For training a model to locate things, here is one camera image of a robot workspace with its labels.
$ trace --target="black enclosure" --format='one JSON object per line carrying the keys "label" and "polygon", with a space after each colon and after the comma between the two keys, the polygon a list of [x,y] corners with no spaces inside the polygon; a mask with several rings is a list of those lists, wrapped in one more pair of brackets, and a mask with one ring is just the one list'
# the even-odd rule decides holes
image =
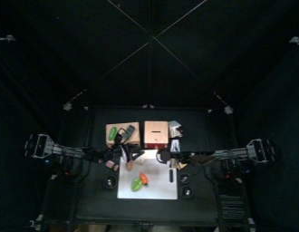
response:
{"label": "black enclosure", "polygon": [[45,199],[31,133],[77,140],[86,118],[61,128],[85,107],[212,111],[221,129],[226,106],[234,140],[212,146],[277,143],[246,185],[254,222],[299,231],[299,0],[0,0],[0,231],[27,231]]}

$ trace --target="table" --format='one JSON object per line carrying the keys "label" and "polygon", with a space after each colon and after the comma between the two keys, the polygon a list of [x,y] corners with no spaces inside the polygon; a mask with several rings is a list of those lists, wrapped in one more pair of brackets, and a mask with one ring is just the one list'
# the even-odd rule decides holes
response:
{"label": "table", "polygon": [[[230,117],[224,111],[158,109],[141,110],[125,108],[90,108],[89,111],[66,112],[58,143],[80,147],[89,145],[105,149],[105,125],[126,121],[138,121],[142,138],[144,121],[173,121],[184,127],[185,136],[180,139],[181,150],[221,150],[236,148],[236,137]],[[116,175],[104,164],[86,163],[89,172],[80,183],[72,185],[60,179],[53,180],[49,191],[46,215],[49,218],[72,220],[74,223],[105,224],[153,224],[180,226],[214,226],[216,202],[214,188],[200,171],[200,166],[186,166],[177,171],[190,174],[188,185],[194,191],[192,199],[180,195],[184,187],[177,181],[177,199],[124,199],[117,198],[117,189],[105,189],[102,180],[106,175]]]}

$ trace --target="red object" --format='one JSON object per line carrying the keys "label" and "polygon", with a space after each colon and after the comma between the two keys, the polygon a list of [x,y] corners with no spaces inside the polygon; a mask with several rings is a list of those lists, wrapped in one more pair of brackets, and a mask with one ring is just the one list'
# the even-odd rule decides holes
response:
{"label": "red object", "polygon": [[146,143],[145,148],[148,149],[164,149],[168,143]]}
{"label": "red object", "polygon": [[140,173],[140,179],[141,179],[142,184],[148,185],[149,180],[144,173]]}

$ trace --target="cardboard box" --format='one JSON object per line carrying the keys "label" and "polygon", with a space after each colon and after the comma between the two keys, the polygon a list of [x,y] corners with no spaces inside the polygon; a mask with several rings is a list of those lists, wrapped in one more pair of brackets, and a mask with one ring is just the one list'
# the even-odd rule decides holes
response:
{"label": "cardboard box", "polygon": [[132,125],[134,126],[134,132],[132,134],[132,137],[125,143],[132,143],[136,145],[140,145],[140,131],[138,131],[138,122],[126,122],[126,123],[116,123],[116,124],[106,124],[105,126],[105,141],[108,145],[114,144],[114,140],[109,140],[109,135],[110,135],[110,129],[116,127],[117,131],[120,131],[120,134],[124,133],[124,130],[126,130],[128,126]]}
{"label": "cardboard box", "polygon": [[144,146],[148,149],[166,148],[168,121],[144,122]]}

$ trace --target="black wall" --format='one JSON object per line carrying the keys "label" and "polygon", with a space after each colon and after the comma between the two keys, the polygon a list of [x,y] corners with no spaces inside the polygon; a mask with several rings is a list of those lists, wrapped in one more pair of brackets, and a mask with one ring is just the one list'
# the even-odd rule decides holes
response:
{"label": "black wall", "polygon": [[29,231],[39,213],[45,176],[23,146],[31,133],[57,137],[61,111],[18,47],[0,43],[0,230]]}
{"label": "black wall", "polygon": [[277,143],[277,162],[258,167],[249,188],[254,218],[273,231],[299,231],[299,46],[236,109],[240,145]]}

